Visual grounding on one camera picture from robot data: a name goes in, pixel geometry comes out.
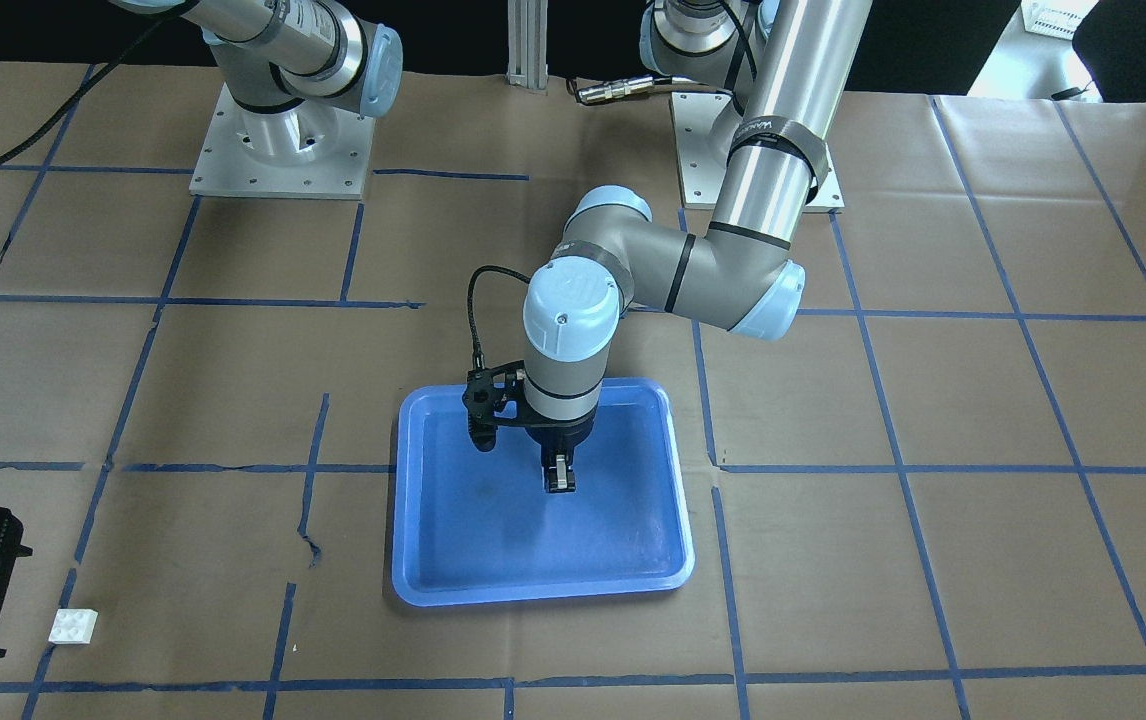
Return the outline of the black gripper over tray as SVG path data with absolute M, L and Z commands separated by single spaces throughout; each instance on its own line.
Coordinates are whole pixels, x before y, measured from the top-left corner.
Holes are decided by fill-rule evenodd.
M 531 426 L 529 438 L 541 448 L 545 462 L 545 492 L 550 495 L 576 492 L 573 461 L 576 446 L 592 432 L 592 420 L 581 420 L 568 426 Z

